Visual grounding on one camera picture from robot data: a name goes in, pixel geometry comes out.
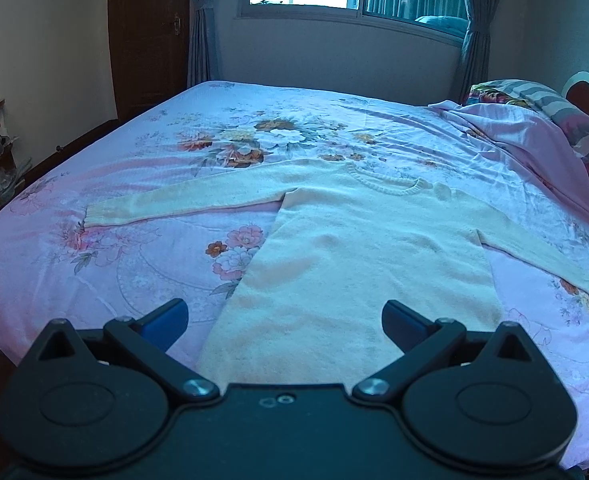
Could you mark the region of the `cream knit sweater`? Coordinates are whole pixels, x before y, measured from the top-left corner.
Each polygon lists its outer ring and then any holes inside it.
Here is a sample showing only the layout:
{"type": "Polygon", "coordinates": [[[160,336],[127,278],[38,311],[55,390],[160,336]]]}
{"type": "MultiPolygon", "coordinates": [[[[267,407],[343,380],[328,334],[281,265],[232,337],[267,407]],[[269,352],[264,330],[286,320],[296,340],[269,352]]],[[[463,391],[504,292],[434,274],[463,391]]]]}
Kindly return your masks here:
{"type": "Polygon", "coordinates": [[[279,202],[263,245],[201,351],[218,385],[354,385],[397,359],[381,327],[396,299],[426,318],[493,330],[496,248],[589,294],[589,272],[476,198],[349,162],[264,164],[90,205],[88,226],[279,202]]]}

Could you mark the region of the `floral pink bed sheet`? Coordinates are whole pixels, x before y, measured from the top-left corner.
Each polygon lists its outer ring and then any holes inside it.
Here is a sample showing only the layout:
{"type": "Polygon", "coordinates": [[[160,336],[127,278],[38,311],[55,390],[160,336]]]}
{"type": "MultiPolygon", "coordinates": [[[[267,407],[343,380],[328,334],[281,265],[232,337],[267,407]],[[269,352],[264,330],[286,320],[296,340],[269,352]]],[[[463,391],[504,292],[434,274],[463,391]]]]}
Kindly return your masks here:
{"type": "Polygon", "coordinates": [[[222,385],[341,382],[398,357],[389,299],[524,327],[579,411],[589,468],[589,180],[513,104],[411,106],[199,84],[50,170],[0,212],[0,351],[187,302],[172,357],[222,385]]]}

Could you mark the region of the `pink blanket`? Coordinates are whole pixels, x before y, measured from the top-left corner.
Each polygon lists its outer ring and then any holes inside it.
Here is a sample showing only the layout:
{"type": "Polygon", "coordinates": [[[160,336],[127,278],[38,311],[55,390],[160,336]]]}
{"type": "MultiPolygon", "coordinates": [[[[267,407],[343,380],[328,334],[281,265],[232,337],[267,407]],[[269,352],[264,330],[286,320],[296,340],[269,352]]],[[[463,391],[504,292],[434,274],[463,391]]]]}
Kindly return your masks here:
{"type": "Polygon", "coordinates": [[[430,104],[459,131],[505,151],[548,194],[589,221],[589,177],[562,130],[528,108],[496,103],[461,106],[451,101],[430,104]]]}

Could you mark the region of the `striped floral pillow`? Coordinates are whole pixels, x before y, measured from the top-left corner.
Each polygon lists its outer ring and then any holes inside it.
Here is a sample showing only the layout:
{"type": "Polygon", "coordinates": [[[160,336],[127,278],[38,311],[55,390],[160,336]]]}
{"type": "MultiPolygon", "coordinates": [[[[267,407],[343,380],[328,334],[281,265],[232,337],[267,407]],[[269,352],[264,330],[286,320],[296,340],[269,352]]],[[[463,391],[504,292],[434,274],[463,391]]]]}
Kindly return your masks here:
{"type": "Polygon", "coordinates": [[[498,79],[473,84],[465,104],[497,103],[528,107],[558,126],[589,172],[589,116],[562,92],[535,81],[498,79]]]}

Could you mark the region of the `dark wooden door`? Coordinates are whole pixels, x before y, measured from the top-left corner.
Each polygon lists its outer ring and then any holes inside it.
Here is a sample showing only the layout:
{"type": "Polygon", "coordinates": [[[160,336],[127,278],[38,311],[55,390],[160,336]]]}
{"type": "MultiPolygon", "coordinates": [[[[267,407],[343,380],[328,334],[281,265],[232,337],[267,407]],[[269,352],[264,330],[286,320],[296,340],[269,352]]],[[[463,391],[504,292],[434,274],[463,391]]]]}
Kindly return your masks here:
{"type": "Polygon", "coordinates": [[[108,0],[112,84],[120,122],[187,89],[190,0],[108,0]]]}

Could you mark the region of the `right blue curtain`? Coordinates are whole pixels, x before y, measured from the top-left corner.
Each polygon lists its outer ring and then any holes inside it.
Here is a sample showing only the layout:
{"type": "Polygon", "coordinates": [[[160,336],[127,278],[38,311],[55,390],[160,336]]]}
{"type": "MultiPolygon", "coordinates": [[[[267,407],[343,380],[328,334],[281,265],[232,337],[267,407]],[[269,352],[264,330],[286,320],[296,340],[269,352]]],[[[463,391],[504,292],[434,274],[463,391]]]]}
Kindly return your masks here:
{"type": "Polygon", "coordinates": [[[461,45],[459,63],[453,80],[454,100],[461,103],[473,84],[485,79],[491,47],[491,23],[497,0],[463,0],[468,26],[461,45]]]}

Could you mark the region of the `blue curtain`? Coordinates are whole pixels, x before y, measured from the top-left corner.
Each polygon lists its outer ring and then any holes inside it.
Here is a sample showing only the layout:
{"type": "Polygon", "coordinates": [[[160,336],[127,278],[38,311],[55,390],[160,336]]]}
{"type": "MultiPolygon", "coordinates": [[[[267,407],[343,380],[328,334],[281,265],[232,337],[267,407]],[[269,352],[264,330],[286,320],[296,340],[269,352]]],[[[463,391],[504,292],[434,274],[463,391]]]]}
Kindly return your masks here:
{"type": "Polygon", "coordinates": [[[195,87],[217,75],[214,0],[190,0],[190,13],[187,84],[195,87]]]}
{"type": "Polygon", "coordinates": [[[473,84],[485,79],[491,47],[491,23],[497,0],[463,0],[468,26],[461,45],[459,63],[453,80],[454,100],[461,103],[473,84]]]}

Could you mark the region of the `left blue curtain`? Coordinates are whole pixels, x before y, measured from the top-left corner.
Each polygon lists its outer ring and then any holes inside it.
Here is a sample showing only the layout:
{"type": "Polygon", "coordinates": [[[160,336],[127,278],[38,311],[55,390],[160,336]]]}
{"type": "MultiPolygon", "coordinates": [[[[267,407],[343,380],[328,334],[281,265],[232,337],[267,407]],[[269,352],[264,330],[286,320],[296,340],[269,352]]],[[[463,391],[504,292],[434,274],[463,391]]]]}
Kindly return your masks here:
{"type": "Polygon", "coordinates": [[[217,75],[214,0],[190,0],[190,13],[187,84],[195,87],[217,75]]]}

